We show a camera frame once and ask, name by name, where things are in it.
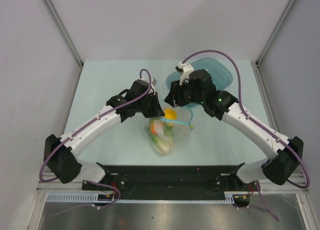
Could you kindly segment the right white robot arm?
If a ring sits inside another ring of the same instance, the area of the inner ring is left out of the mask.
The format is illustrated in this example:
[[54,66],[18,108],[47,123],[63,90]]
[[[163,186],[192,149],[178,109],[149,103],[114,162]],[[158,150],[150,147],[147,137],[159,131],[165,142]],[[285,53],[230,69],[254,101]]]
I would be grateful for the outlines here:
[[242,191],[249,183],[268,179],[284,185],[299,165],[304,143],[299,137],[288,138],[263,122],[254,119],[240,100],[225,90],[216,89],[211,75],[204,69],[176,69],[179,80],[170,84],[164,101],[172,107],[197,104],[212,118],[234,127],[258,146],[266,158],[242,163],[232,173],[231,186]]

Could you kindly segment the clear zip top bag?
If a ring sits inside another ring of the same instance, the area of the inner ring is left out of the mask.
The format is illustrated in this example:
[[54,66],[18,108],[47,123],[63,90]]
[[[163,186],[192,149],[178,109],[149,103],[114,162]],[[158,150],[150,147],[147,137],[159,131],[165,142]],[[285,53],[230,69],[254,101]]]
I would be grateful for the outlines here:
[[[176,147],[178,144],[180,144],[190,136],[193,130],[192,120],[194,117],[194,113],[187,106],[173,108],[168,104],[165,104],[164,110],[165,109],[175,110],[175,112],[177,113],[177,120],[168,120],[168,119],[165,119],[164,116],[149,118],[143,129],[147,135],[147,130],[150,131],[150,124],[154,123],[156,135],[171,136],[173,139],[173,149],[174,149],[174,147]],[[148,141],[152,146],[152,143],[149,137],[148,137]]]

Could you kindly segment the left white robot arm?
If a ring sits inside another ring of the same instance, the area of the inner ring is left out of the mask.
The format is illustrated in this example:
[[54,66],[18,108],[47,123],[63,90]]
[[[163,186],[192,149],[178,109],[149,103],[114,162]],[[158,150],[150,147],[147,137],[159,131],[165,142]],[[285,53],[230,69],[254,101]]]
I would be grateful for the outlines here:
[[80,127],[60,137],[51,134],[45,140],[44,164],[61,183],[76,179],[91,181],[100,190],[110,186],[108,171],[100,163],[80,160],[80,154],[107,130],[137,113],[145,118],[163,117],[155,79],[137,79],[130,89],[111,97],[103,108]]

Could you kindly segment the orange fake carrot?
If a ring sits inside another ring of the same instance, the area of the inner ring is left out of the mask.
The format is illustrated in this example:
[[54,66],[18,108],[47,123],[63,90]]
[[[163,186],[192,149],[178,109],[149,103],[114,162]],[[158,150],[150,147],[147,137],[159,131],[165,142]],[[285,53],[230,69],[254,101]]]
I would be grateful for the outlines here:
[[150,132],[153,134],[153,135],[156,135],[157,132],[155,130],[155,125],[154,123],[151,123],[150,126],[149,126],[149,129],[150,129]]

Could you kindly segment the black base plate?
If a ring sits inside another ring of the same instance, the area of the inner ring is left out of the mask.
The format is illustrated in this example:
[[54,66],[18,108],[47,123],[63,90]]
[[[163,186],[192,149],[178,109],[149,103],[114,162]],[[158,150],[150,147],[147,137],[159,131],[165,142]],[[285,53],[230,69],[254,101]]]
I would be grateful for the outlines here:
[[104,165],[107,175],[95,185],[82,182],[84,191],[106,191],[106,185],[116,187],[121,196],[186,196],[201,197],[217,193],[232,192],[236,195],[250,195],[257,188],[254,182],[243,183],[237,179],[236,165]]

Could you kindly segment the green fake lettuce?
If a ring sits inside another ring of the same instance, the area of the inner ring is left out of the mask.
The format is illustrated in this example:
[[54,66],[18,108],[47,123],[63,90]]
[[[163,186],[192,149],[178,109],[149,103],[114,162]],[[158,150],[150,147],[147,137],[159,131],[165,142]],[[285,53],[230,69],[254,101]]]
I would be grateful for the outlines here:
[[158,152],[161,155],[168,155],[171,153],[174,147],[173,138],[171,136],[158,136],[152,134],[149,130],[147,130],[146,133],[150,138],[151,145],[153,146],[156,152]]

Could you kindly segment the teal plastic bin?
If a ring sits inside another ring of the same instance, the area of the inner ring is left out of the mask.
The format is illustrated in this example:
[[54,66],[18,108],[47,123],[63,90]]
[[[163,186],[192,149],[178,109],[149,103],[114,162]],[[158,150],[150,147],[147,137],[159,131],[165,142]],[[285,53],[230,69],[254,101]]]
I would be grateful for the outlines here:
[[[205,70],[207,71],[212,78],[213,83],[215,84],[215,87],[217,90],[224,90],[226,89],[232,82],[233,82],[233,76],[230,73],[230,71],[219,61],[217,61],[214,58],[210,57],[204,57],[201,59],[198,59],[192,63],[186,63],[191,64],[194,68],[194,71],[196,70]],[[175,73],[170,74],[167,77],[166,85],[170,91],[171,82],[173,81],[180,81],[181,74],[176,70]]]

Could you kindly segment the yellow fake lemon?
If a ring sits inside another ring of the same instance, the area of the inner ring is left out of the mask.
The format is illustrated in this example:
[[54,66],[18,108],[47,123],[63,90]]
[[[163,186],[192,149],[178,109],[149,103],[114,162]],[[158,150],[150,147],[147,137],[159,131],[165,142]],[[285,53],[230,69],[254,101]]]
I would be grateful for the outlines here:
[[164,118],[167,120],[175,121],[175,120],[177,120],[177,113],[173,109],[166,108],[164,110]]

